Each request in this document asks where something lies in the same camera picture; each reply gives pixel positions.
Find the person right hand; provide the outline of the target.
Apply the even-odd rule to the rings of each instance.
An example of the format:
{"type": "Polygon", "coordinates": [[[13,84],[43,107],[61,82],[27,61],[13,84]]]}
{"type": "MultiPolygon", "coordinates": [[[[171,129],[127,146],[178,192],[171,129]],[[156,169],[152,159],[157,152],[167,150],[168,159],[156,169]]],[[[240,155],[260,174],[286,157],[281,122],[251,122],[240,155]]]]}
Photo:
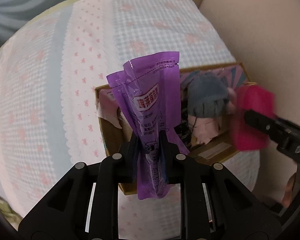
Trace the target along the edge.
{"type": "Polygon", "coordinates": [[[289,207],[289,205],[292,202],[292,192],[294,188],[295,178],[296,178],[296,173],[289,178],[287,185],[285,187],[285,194],[281,200],[281,204],[285,208],[289,207]]]}

